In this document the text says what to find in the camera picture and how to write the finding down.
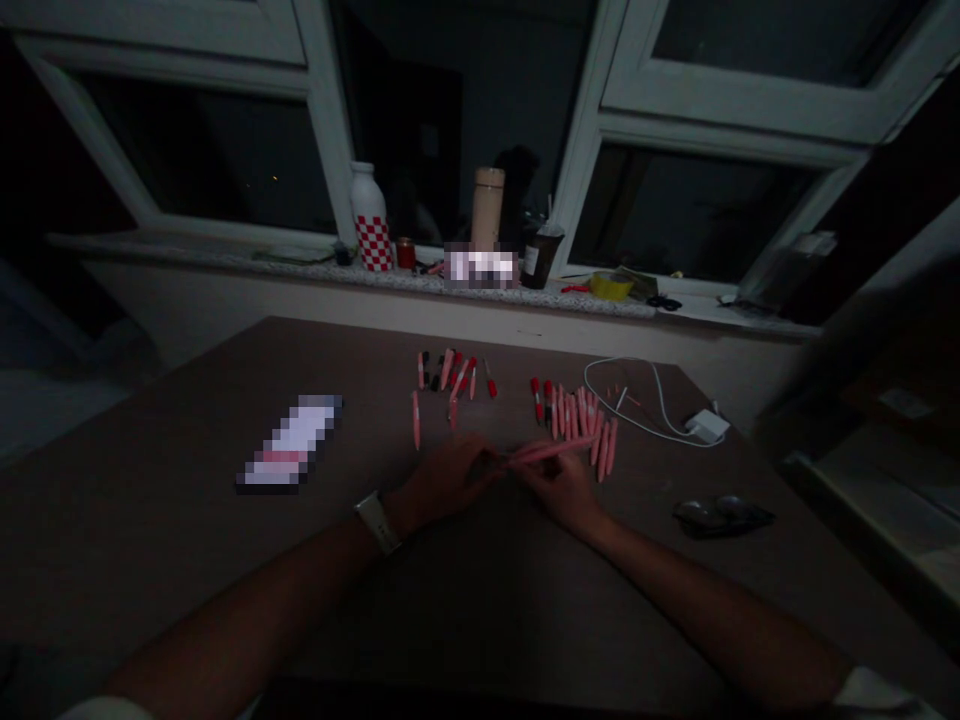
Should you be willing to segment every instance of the table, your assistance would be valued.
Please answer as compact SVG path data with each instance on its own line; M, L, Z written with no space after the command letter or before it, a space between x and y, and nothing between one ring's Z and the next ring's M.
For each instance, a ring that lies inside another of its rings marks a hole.
M581 383L584 355L270 318L0 475L0 640L126 653L284 548L415 467L416 354L456 345L489 359L499 397L461 403L460 427L507 448L543 436L530 378ZM675 423L707 399L659 366ZM649 366L596 369L656 417ZM234 478L299 394L345 407L293 496L238 496ZM423 445L449 433L444 398L421 397ZM737 432L694 449L622 428L597 488L616 516L795 613L947 716L960 673ZM734 492L779 520L695 542L670 512ZM361 581L291 673L469 690L648 713L692 713L728 692L618 572L505 480L414 538Z

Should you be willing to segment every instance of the white power adapter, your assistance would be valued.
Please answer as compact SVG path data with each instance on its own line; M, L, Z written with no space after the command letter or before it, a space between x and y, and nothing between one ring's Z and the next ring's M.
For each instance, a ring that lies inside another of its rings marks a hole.
M687 420L684 427L707 445L713 445L723 437L723 434L729 429L730 423L709 410L701 410Z

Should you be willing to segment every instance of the red can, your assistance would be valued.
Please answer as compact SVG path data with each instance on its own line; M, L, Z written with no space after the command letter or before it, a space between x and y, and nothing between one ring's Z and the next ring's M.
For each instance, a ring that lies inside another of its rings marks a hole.
M397 239L397 267L413 270L417 266L417 249L410 238Z

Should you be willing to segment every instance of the window frame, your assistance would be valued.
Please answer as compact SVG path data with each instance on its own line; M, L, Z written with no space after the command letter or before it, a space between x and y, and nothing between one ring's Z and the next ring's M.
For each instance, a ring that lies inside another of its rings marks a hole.
M5 0L15 30L306 64L291 0Z
M15 34L14 39L118 196L130 209L138 225L144 229L212 236L248 243L309 247L329 246L337 239L333 235L309 231L164 213L128 161L93 100L69 74L71 71L94 70L215 90L305 100L338 235L353 245L355 235L350 204L350 161L353 160L353 143L330 6L326 0L285 1L291 4L296 15L299 29L297 42L300 46L302 41L300 47L306 67L265 63L259 58L216 58L185 53L179 49L138 48L43 35ZM200 0L184 2L190 4ZM554 259L551 275L573 275L603 269L572 264L568 260L600 145L604 140L652 149L794 164L828 171L770 239L738 285L659 278L661 288L667 292L710 296L736 293L738 290L749 289L762 278L778 248L792 242L796 235L815 229L819 220L869 160L871 149L867 145L773 134L755 128L625 115L604 107L605 95L615 79L615 58L623 52L623 43L629 45L635 42L634 39L626 37L628 33L625 32L625 22L628 12L635 7L634 3L662 3L665 9L666 2L667 0L597 2L555 188L552 220L565 228L566 236ZM914 108L918 107L923 99L923 93L913 98ZM441 259L443 252L442 248L417 248L417 254L422 260Z
M957 55L960 2L934 0L864 88L653 57L670 0L632 0L602 105L840 142L883 142Z
M575 275L609 270L569 262L587 190L600 146L605 140L623 145L827 171L770 238L739 284L656 276L658 286L668 293L717 296L747 291L762 279L778 249L788 245L797 235L815 229L820 219L869 161L870 150L740 128L628 116L602 109L600 97L604 93L607 76L597 68L609 67L603 63L612 61L621 37L626 5L624 0L601 0L599 3L585 64L590 69L581 79L574 121L571 124L557 188L556 221L566 230L566 235L557 250L552 274Z
M141 228L311 247L336 240L336 236L306 230L164 212L127 158L96 103L71 72L94 71L117 77L304 101L310 113L338 234L342 234L344 228L353 227L349 196L351 158L342 140L346 128L338 127L342 125L343 116L336 112L339 107L337 90L330 87L319 73L83 40L20 36L16 43Z

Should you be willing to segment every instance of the window pane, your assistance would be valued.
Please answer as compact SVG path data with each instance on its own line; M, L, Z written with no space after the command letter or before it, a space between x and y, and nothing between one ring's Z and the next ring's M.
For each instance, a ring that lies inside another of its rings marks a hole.
M354 153L391 235L466 239L474 171L507 172L500 239L554 191L593 0L333 0Z
M867 85L928 0L670 0L654 57Z
M305 102L79 80L164 212L336 233Z
M570 262L738 283L819 175L604 144Z

